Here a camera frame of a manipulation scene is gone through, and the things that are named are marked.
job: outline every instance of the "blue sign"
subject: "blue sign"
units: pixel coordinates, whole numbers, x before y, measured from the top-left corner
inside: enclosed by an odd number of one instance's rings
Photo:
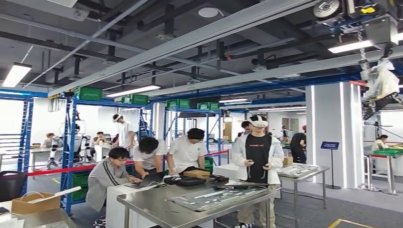
[[[337,150],[339,149],[339,143],[338,142],[322,142],[322,145],[320,146],[321,149],[326,149],[326,150]]]

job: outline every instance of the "black chair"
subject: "black chair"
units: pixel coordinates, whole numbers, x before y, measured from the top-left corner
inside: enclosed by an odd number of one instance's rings
[[[21,192],[26,180],[27,175],[23,172],[0,172],[0,202],[6,202],[21,197]]]

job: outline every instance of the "sign stand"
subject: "sign stand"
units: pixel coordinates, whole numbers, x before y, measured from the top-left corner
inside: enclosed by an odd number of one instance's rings
[[[340,190],[340,186],[335,186],[335,176],[334,176],[334,166],[333,166],[333,150],[337,150],[339,148],[339,143],[338,142],[322,142],[322,145],[320,146],[321,149],[326,149],[330,150],[331,154],[331,160],[332,160],[332,184],[327,184],[326,188],[328,189],[334,189],[334,190]]]

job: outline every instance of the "white column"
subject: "white column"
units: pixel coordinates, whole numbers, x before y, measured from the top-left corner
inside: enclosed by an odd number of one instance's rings
[[[335,185],[356,188],[364,182],[360,86],[350,83],[308,86],[307,162],[331,167],[330,150],[322,142],[339,142],[333,151]],[[326,172],[331,184],[331,171]]]

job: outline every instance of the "white vr headset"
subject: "white vr headset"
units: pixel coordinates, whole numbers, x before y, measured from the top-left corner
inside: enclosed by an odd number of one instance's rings
[[[255,115],[258,120],[253,121],[252,117],[250,118],[250,124],[252,124],[254,127],[267,127],[269,123],[267,121],[264,121],[260,115]]]
[[[121,117],[122,117],[122,115],[118,115],[118,116],[116,117],[116,119],[114,119],[114,118],[112,117],[112,122],[116,123]]]

